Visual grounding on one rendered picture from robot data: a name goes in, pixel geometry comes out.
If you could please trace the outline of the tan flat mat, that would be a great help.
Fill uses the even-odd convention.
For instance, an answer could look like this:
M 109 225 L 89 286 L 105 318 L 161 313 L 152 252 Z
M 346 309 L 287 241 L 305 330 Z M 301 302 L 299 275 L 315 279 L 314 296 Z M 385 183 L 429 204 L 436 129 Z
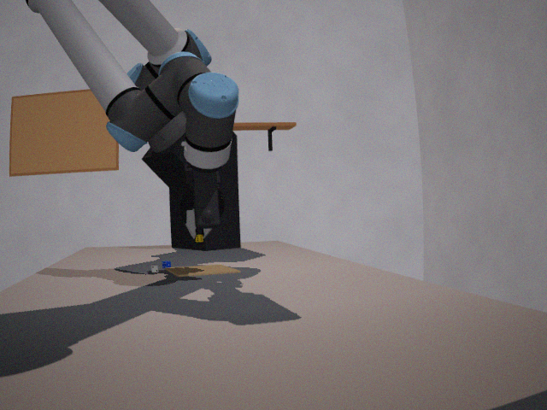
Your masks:
M 223 265 L 165 267 L 165 270 L 178 277 L 241 272 Z

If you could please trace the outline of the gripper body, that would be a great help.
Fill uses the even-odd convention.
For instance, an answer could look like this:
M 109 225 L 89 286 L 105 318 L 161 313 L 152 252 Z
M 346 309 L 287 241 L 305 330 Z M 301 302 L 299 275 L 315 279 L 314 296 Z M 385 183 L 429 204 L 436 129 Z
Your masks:
M 215 169 L 202 169 L 199 167 L 195 167 L 192 164 L 184 165 L 184 176 L 183 176 L 183 186 L 185 190 L 185 197 L 186 204 L 190 208 L 194 208 L 194 201 L 193 201 L 193 188 L 192 188 L 192 172 L 195 170 L 200 173 L 214 173 L 216 172 L 217 175 L 217 185 L 221 185 L 220 176 L 218 170 L 221 169 L 221 167 L 215 168 Z M 217 170 L 217 171 L 216 171 Z M 185 180 L 186 180 L 186 187 L 185 187 Z M 187 189 L 187 190 L 186 190 Z M 221 203 L 221 194 L 223 194 L 222 189 L 218 187 L 218 197 L 219 197 L 219 204 Z

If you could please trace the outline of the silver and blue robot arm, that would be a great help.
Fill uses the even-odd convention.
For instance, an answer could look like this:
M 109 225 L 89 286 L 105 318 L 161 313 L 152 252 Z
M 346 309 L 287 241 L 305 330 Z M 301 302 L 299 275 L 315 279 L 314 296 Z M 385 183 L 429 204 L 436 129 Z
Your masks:
M 42 15 L 103 107 L 109 134 L 123 148 L 136 152 L 148 142 L 158 153 L 185 133 L 181 145 L 189 163 L 203 169 L 223 166 L 230 155 L 237 84 L 211 73 L 211 55 L 195 33 L 173 28 L 150 0 L 99 1 L 149 51 L 144 66 L 138 63 L 126 73 L 72 0 L 26 3 Z M 196 228 L 217 228 L 216 172 L 194 170 L 192 188 Z

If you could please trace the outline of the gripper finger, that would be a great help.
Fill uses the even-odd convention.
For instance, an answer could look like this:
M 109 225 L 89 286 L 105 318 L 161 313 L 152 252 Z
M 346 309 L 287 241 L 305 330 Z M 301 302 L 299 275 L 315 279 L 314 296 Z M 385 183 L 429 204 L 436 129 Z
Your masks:
M 225 197 L 224 197 L 224 196 L 221 196 L 221 203 L 219 204 L 219 207 L 220 207 L 220 217 L 223 215 L 224 210 L 225 210 L 224 201 L 225 201 Z M 205 238 L 205 237 L 209 234 L 209 232 L 210 232 L 211 230 L 212 230 L 212 229 L 203 229 L 203 238 Z
M 190 208 L 187 206 L 186 199 L 187 197 L 182 197 L 182 201 L 180 202 L 180 205 L 179 205 L 180 213 L 189 233 L 195 239 L 197 236 L 197 231 L 195 226 L 194 208 Z

